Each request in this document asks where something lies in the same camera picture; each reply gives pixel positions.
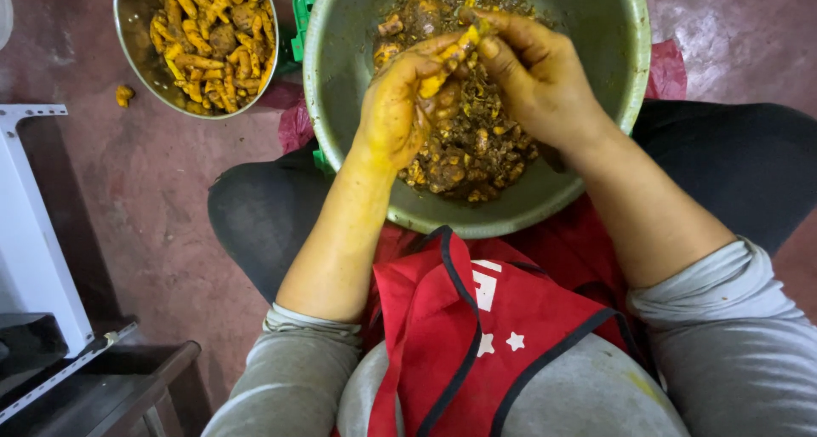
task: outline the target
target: large steel bowl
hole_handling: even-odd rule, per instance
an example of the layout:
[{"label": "large steel bowl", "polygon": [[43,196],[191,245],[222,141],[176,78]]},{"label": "large steel bowl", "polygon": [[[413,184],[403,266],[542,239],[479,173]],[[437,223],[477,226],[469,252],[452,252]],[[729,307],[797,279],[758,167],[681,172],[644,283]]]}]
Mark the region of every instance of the large steel bowl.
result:
[{"label": "large steel bowl", "polygon": [[[646,89],[650,30],[645,0],[528,0],[573,40],[599,102],[629,133]],[[317,0],[306,35],[304,87],[314,131],[338,170],[360,123],[373,74],[376,25],[394,0]],[[441,224],[461,237],[494,237],[546,219],[573,202],[584,186],[538,160],[493,202],[474,206],[394,184],[388,218],[422,233]]]},{"label": "large steel bowl", "polygon": [[[270,4],[272,5],[273,22],[275,24],[275,39],[279,45],[274,53],[275,59],[273,61],[272,71],[275,71],[281,56],[281,44],[283,40],[281,40],[279,33],[278,15],[275,13],[275,6],[272,4],[272,0]],[[133,67],[139,79],[145,83],[145,86],[147,86],[159,100],[176,111],[205,120],[223,120],[225,118],[234,117],[251,108],[258,98],[264,94],[264,90],[270,85],[272,78],[267,80],[264,88],[260,91],[260,94],[256,96],[255,100],[236,112],[205,117],[185,110],[185,102],[189,100],[189,97],[187,97],[187,94],[185,94],[180,87],[173,84],[175,78],[173,78],[173,75],[169,72],[167,67],[159,63],[159,56],[153,44],[150,42],[150,20],[161,7],[162,5],[158,0],[114,0],[114,20],[116,21],[116,31],[119,35],[119,42],[122,44],[122,49],[125,52],[125,57],[128,58],[128,63]]]}]

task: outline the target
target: person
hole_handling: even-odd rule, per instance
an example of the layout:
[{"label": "person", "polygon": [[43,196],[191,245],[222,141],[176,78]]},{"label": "person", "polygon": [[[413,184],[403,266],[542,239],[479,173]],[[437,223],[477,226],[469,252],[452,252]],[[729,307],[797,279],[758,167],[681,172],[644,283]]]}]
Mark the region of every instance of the person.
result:
[{"label": "person", "polygon": [[[770,104],[645,101],[630,139],[567,37],[523,17],[469,14],[497,28],[477,50],[511,118],[585,182],[662,383],[591,333],[533,371],[490,433],[817,435],[817,329],[783,294],[769,255],[817,203],[817,122]],[[334,181],[314,169],[312,144],[230,169],[211,188],[212,227],[271,309],[204,435],[369,431],[393,359],[383,343],[359,359],[373,254],[395,175],[423,140],[418,81],[453,40],[417,45],[373,81]]]}]

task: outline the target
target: concrete floor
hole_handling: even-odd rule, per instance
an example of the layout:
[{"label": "concrete floor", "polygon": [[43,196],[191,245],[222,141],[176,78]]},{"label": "concrete floor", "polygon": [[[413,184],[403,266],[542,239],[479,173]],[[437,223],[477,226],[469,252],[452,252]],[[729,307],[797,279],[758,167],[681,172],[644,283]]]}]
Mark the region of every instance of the concrete floor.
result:
[{"label": "concrete floor", "polygon": [[[13,1],[15,30],[0,51],[0,102],[65,103],[70,113],[43,120],[56,120],[51,131],[61,134],[56,144],[68,156],[62,172],[73,171],[69,184],[87,214],[64,215],[56,228],[92,227],[97,243],[91,235],[89,250],[101,250],[106,268],[95,279],[112,283],[118,310],[138,316],[144,338],[199,341],[199,366],[218,406],[243,370],[266,303],[212,235],[207,190],[235,164],[280,156],[280,112],[226,122],[181,116],[131,71],[111,0]],[[648,3],[654,39],[675,37],[683,50],[690,99],[777,102],[817,116],[813,1]],[[128,110],[114,101],[122,83],[137,91]],[[27,133],[34,148],[37,129]],[[787,291],[812,317],[816,255],[812,213],[774,259]]]}]

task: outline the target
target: person's left hand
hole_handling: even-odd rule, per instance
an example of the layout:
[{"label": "person's left hand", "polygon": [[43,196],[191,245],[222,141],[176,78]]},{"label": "person's left hand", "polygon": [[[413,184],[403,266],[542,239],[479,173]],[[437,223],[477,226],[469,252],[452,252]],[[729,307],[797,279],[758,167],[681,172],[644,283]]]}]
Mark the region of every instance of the person's left hand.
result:
[{"label": "person's left hand", "polygon": [[420,80],[440,71],[435,56],[459,38],[439,36],[414,45],[390,60],[374,77],[363,97],[360,127],[352,153],[361,154],[376,171],[397,171],[407,166],[431,132],[431,103],[420,103]]}]

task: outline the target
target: black pants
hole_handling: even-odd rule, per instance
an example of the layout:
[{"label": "black pants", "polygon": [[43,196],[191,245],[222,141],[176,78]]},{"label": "black pants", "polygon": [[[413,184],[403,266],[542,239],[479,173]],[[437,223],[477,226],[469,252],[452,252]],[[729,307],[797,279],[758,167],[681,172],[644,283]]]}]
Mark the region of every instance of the black pants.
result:
[{"label": "black pants", "polygon": [[[780,105],[647,101],[633,139],[727,228],[774,254],[817,204],[817,121]],[[331,186],[310,145],[233,167],[210,188],[210,223],[267,301]]]}]

